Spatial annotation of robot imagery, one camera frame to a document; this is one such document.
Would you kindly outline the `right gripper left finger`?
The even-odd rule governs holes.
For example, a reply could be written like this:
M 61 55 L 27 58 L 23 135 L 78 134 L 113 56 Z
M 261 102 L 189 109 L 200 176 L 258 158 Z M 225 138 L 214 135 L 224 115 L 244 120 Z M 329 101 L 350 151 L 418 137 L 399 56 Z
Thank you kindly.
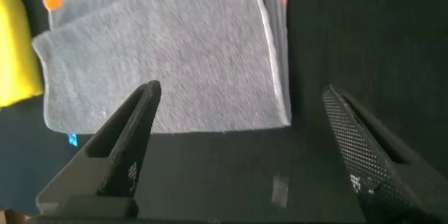
M 132 197 L 161 93 L 156 80 L 140 85 L 38 194 L 40 212 L 78 196 Z

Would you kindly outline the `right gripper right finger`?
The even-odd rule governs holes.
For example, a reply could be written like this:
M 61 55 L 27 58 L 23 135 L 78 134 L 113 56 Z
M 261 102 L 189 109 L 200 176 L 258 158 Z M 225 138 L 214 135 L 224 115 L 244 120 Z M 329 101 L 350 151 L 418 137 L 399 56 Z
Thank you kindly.
M 343 90 L 323 103 L 369 223 L 447 222 L 447 179 Z

